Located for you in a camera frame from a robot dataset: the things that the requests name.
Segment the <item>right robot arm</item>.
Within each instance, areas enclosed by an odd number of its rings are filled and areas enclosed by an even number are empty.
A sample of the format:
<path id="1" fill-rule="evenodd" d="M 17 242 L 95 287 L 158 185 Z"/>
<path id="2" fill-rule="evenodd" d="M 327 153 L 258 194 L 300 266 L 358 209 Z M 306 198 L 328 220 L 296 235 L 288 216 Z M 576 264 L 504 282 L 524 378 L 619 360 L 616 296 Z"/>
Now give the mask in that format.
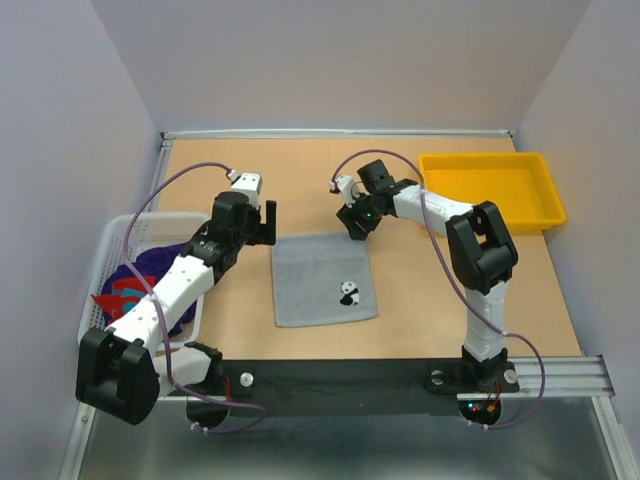
<path id="1" fill-rule="evenodd" d="M 448 249 L 436 254 L 467 309 L 466 336 L 460 358 L 432 364 L 430 390 L 466 393 L 498 382 L 508 360 L 504 301 L 518 262 L 498 207 L 447 199 L 422 181 L 395 180 L 380 160 L 361 167 L 356 176 L 335 173 L 329 190 L 344 200 L 337 216 L 353 240 L 366 240 L 385 216 L 415 221 L 429 236 L 446 238 Z"/>

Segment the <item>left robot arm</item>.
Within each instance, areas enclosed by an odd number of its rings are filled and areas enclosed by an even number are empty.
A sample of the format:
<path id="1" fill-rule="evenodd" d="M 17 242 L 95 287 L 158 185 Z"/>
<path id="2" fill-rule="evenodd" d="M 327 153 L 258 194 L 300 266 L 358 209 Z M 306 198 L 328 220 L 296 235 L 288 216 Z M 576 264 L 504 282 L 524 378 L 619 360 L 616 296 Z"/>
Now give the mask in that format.
<path id="1" fill-rule="evenodd" d="M 247 246 L 276 242 L 277 203 L 253 205 L 225 191 L 212 216 L 184 244 L 165 275 L 143 285 L 146 294 L 105 329 L 91 328 L 79 343 L 76 398 L 131 425 L 176 390 L 189 396 L 225 388 L 221 353 L 198 342 L 172 351 L 168 333 L 197 300 L 216 286 Z"/>

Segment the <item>grey panda towel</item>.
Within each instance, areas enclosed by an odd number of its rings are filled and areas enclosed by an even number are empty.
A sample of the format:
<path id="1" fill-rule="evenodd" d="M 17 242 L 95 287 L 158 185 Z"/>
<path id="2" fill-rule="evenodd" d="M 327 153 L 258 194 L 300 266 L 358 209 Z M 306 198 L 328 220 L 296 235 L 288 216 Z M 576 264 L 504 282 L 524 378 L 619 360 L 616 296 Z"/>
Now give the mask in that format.
<path id="1" fill-rule="evenodd" d="M 346 233 L 281 237 L 272 249 L 275 323 L 344 324 L 378 315 L 367 246 Z"/>

